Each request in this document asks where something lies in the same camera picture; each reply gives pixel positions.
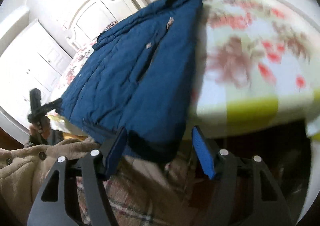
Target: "red floral pattern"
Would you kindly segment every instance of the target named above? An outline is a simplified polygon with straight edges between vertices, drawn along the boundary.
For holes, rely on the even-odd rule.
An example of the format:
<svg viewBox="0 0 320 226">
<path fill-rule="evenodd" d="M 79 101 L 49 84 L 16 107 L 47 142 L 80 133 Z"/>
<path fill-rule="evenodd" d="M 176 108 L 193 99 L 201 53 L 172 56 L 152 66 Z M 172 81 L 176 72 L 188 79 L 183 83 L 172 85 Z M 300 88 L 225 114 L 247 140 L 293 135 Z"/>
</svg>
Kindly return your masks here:
<svg viewBox="0 0 320 226">
<path fill-rule="evenodd" d="M 299 89 L 302 89 L 306 87 L 306 80 L 302 76 L 298 75 L 296 78 L 296 85 Z"/>
<path fill-rule="evenodd" d="M 218 48 L 216 55 L 207 55 L 206 74 L 210 78 L 212 71 L 219 76 L 217 83 L 231 82 L 237 88 L 248 85 L 251 81 L 252 59 L 242 50 L 239 37 L 231 37 L 229 41 Z"/>
<path fill-rule="evenodd" d="M 294 32 L 289 25 L 278 25 L 276 22 L 272 23 L 274 30 L 278 33 L 278 39 L 283 40 L 284 44 L 297 57 L 302 56 L 305 60 L 311 60 L 310 51 L 306 48 L 305 43 L 307 37 L 304 33 Z"/>
<path fill-rule="evenodd" d="M 261 3 L 251 0 L 240 1 L 238 6 L 240 6 L 243 9 L 263 9 L 263 5 Z"/>
<path fill-rule="evenodd" d="M 265 81 L 273 85 L 276 84 L 277 80 L 269 67 L 267 67 L 265 64 L 258 63 L 258 69 L 263 79 L 265 79 Z"/>
<path fill-rule="evenodd" d="M 268 40 L 263 40 L 261 43 L 267 52 L 268 60 L 271 63 L 280 64 L 282 60 L 282 54 L 285 52 L 285 46 L 280 43 L 272 44 Z"/>
<path fill-rule="evenodd" d="M 246 29 L 252 24 L 252 16 L 249 12 L 243 16 L 223 15 L 218 16 L 215 14 L 207 19 L 207 23 L 212 28 L 219 28 L 223 26 L 230 26 L 232 29 Z"/>
<path fill-rule="evenodd" d="M 272 8 L 271 12 L 276 15 L 276 17 L 280 18 L 280 19 L 284 19 L 284 14 L 279 11 L 278 9 Z"/>
</svg>

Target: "floral bedsheet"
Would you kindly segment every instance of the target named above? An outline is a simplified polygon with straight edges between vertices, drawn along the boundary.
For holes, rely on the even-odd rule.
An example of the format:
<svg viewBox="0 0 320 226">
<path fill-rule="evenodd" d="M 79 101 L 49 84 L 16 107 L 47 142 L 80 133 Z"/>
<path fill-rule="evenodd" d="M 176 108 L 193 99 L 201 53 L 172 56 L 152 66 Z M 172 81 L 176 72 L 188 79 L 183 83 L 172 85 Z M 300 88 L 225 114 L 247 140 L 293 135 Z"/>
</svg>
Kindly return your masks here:
<svg viewBox="0 0 320 226">
<path fill-rule="evenodd" d="M 104 30 L 107 31 L 113 26 L 115 26 L 118 22 L 111 22 Z M 90 41 L 87 45 L 84 45 L 81 49 L 77 51 L 71 63 L 68 65 L 67 69 L 61 75 L 59 82 L 55 85 L 53 89 L 50 101 L 54 101 L 62 96 L 62 94 L 66 91 L 70 83 L 73 79 L 78 75 L 81 68 L 89 58 L 89 56 L 94 52 L 92 46 L 97 42 L 97 37 Z M 76 126 L 70 124 L 63 116 L 59 115 L 55 112 L 55 110 L 50 111 L 48 113 L 48 117 L 51 120 L 51 128 L 55 130 L 60 130 L 63 132 L 71 133 L 74 135 L 84 136 L 86 133 L 82 132 Z"/>
<path fill-rule="evenodd" d="M 51 100 L 92 52 L 90 45 L 77 52 Z M 312 123 L 320 114 L 318 52 L 318 30 L 277 0 L 204 0 L 189 128 L 222 137 L 299 118 Z M 49 117 L 56 129 L 82 135 L 56 113 Z"/>
</svg>

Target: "yellow fabric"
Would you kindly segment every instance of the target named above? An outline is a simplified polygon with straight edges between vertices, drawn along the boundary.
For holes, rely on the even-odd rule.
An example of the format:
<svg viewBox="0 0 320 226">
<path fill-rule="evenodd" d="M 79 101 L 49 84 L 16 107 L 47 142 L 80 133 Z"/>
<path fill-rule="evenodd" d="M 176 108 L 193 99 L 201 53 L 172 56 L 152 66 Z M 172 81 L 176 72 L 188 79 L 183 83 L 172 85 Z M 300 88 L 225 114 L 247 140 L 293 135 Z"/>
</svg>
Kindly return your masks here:
<svg viewBox="0 0 320 226">
<path fill-rule="evenodd" d="M 276 97 L 251 99 L 250 101 L 227 103 L 227 123 L 248 122 L 268 123 L 278 112 Z"/>
<path fill-rule="evenodd" d="M 312 140 L 317 140 L 317 141 L 320 141 L 320 133 L 316 134 L 316 135 L 313 135 L 311 137 Z"/>
<path fill-rule="evenodd" d="M 62 136 L 63 136 L 63 139 L 72 139 L 72 138 L 74 139 L 75 138 L 80 141 L 84 141 L 87 138 L 87 136 L 78 136 L 78 135 L 73 135 L 73 134 L 67 133 L 67 132 L 63 132 Z"/>
</svg>

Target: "blue gripper pad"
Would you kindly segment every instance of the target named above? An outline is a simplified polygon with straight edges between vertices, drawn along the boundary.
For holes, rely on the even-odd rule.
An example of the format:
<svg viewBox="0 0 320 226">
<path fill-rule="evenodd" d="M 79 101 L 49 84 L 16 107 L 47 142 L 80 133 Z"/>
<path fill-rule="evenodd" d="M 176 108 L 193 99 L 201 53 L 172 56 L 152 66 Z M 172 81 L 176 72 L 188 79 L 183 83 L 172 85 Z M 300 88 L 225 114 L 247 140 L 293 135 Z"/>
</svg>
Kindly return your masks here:
<svg viewBox="0 0 320 226">
<path fill-rule="evenodd" d="M 198 127 L 194 127 L 191 132 L 192 144 L 197 153 L 203 172 L 212 180 L 215 176 L 213 156 L 210 152 L 210 146 L 206 142 L 205 137 L 199 131 Z"/>
<path fill-rule="evenodd" d="M 127 145 L 128 133 L 125 128 L 120 129 L 120 133 L 113 144 L 109 155 L 106 157 L 104 161 L 105 167 L 107 169 L 106 177 L 114 175 L 117 171 L 118 164 L 122 157 L 122 153 L 124 151 L 125 146 Z"/>
</svg>

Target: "blue puffer jacket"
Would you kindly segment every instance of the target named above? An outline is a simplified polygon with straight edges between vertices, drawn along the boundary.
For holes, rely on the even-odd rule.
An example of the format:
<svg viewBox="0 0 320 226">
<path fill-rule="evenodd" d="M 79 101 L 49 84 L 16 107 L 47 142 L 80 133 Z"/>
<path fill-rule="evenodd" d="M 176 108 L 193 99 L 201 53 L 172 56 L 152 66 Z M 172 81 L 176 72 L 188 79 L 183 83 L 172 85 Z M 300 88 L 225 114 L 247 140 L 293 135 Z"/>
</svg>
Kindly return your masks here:
<svg viewBox="0 0 320 226">
<path fill-rule="evenodd" d="M 159 0 L 98 37 L 58 113 L 102 143 L 93 125 L 129 133 L 124 154 L 169 162 L 185 130 L 202 0 Z"/>
</svg>

